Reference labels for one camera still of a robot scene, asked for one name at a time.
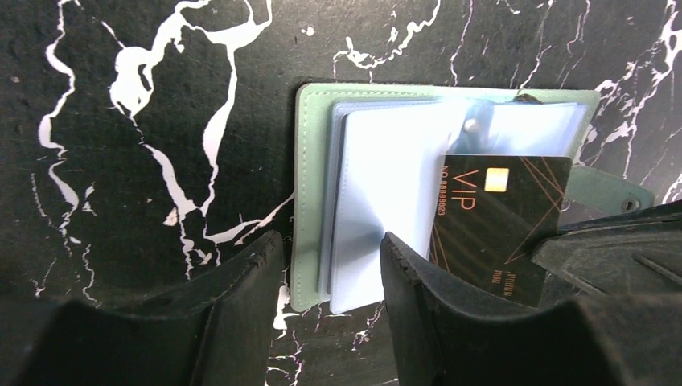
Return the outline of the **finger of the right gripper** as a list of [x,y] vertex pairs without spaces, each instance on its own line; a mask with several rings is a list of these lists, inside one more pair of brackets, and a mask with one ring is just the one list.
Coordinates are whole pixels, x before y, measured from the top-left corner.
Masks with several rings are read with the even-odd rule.
[[542,304],[576,295],[681,291],[681,203],[562,228],[532,252],[546,271]]

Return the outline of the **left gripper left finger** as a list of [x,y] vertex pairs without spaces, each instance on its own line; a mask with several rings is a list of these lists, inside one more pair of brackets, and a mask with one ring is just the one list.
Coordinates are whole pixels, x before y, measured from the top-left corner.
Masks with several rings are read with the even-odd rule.
[[284,265],[264,233],[219,267],[136,305],[2,301],[4,385],[262,385]]

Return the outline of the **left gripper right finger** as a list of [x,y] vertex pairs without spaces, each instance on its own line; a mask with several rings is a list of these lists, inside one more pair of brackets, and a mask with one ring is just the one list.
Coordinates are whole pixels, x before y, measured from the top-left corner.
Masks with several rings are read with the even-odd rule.
[[387,233],[380,269],[402,385],[678,385],[681,296],[570,298],[531,310]]

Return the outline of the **green card holder wallet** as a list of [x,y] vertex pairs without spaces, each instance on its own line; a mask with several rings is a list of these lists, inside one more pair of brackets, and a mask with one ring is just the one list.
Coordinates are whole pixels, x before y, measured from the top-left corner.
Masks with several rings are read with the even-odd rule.
[[325,302],[342,314],[383,301],[380,243],[386,233],[432,263],[448,154],[567,157],[573,165],[563,203],[577,201],[611,216],[652,207],[648,189],[573,163],[598,99],[591,90],[302,86],[291,307],[305,311]]

